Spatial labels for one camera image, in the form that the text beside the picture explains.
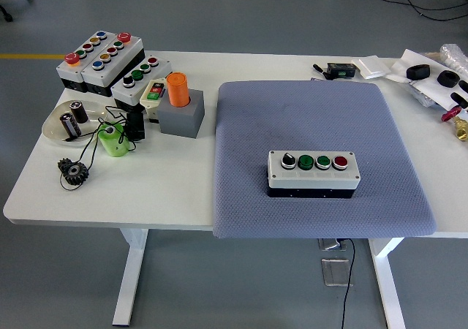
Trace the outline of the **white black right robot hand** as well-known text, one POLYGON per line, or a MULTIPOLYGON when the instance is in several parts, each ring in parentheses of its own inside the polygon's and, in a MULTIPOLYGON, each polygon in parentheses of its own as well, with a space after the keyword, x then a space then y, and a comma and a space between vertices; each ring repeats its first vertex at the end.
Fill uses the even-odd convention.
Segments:
MULTIPOLYGON (((460 80, 458 82, 459 87, 461 90, 467 94, 468 92, 468 83, 465 80, 460 80)), ((456 102, 462 109, 467 109, 468 108, 468 101, 460 94, 453 92, 450 95, 450 98, 456 102)))

